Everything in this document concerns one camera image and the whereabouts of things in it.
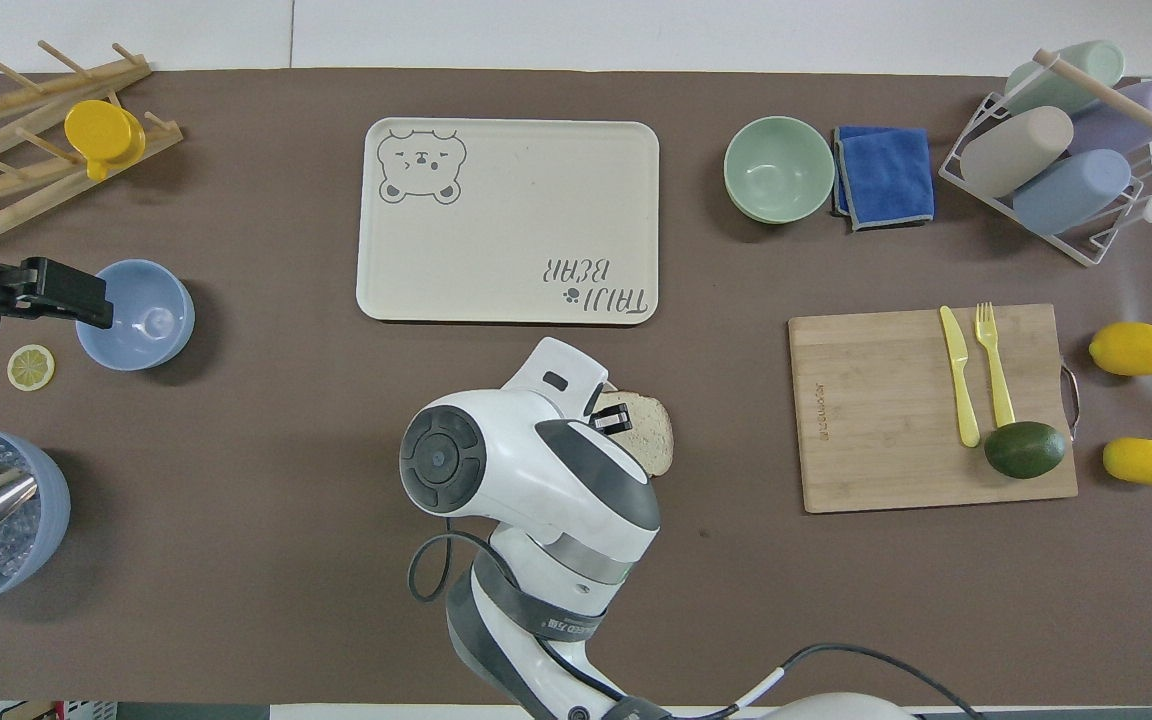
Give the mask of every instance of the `yellow knife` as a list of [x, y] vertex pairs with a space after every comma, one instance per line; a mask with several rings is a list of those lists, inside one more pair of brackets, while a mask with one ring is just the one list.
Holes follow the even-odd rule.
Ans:
[[958, 409], [958, 439], [964, 446], [980, 445], [980, 429], [975, 420], [972, 396], [968, 395], [968, 381], [963, 369], [968, 365], [968, 343], [963, 340], [963, 328], [954, 318], [954, 311], [941, 305], [941, 327], [945, 328], [945, 346], [950, 351], [950, 371], [954, 373], [954, 404]]

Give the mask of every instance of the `green cup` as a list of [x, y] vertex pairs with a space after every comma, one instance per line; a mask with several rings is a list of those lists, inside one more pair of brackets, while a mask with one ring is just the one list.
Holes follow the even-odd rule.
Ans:
[[[1075, 68], [1083, 70], [1093, 78], [1101, 81], [1105, 85], [1114, 88], [1115, 83], [1123, 78], [1126, 60], [1123, 51], [1117, 45], [1107, 40], [1079, 41], [1078, 45], [1070, 45], [1058, 51], [1061, 60]], [[1043, 68], [1033, 60], [1021, 65], [1011, 70], [1011, 76], [1007, 77], [1005, 92], [1011, 92], [1024, 78]], [[1096, 101], [1096, 96], [1074, 85], [1073, 82], [1058, 76], [1047, 70], [1038, 76], [1034, 82], [1029, 83], [1020, 94], [1016, 94], [1007, 103], [1007, 111], [1013, 115], [1024, 113], [1025, 109], [1040, 108], [1043, 105], [1051, 105], [1053, 108], [1064, 109], [1064, 113], [1073, 115], [1076, 111], [1086, 108]]]

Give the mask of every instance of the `bear drawing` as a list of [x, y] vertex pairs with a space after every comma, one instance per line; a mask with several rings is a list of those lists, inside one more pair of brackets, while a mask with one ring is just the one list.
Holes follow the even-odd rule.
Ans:
[[380, 197], [399, 202], [408, 195], [430, 195], [448, 205], [461, 196], [456, 176], [465, 162], [465, 143], [452, 136], [440, 137], [434, 131], [411, 131], [380, 141], [376, 147], [384, 179]]

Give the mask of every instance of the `folded cloth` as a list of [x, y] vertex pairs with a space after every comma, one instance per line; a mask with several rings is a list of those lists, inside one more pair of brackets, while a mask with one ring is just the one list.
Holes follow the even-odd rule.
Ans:
[[852, 229], [926, 223], [937, 212], [925, 129], [842, 126], [835, 151], [836, 211]]
[[877, 132], [892, 132], [900, 128], [884, 128], [869, 126], [841, 126], [833, 128], [833, 159], [835, 159], [835, 172], [833, 172], [833, 214], [841, 218], [850, 218], [851, 211], [847, 210], [847, 192], [842, 190], [842, 169], [838, 162], [838, 147], [846, 138], [861, 137], [863, 135], [876, 135]]

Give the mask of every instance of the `plastic fork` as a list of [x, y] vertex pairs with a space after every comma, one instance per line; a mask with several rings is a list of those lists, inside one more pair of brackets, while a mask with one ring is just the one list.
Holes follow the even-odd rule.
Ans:
[[998, 324], [993, 319], [993, 302], [980, 302], [975, 317], [975, 335], [990, 357], [990, 397], [993, 401], [993, 420], [996, 427], [1016, 420], [1011, 396], [1007, 395], [1007, 379], [1002, 376], [1002, 359], [998, 357]]

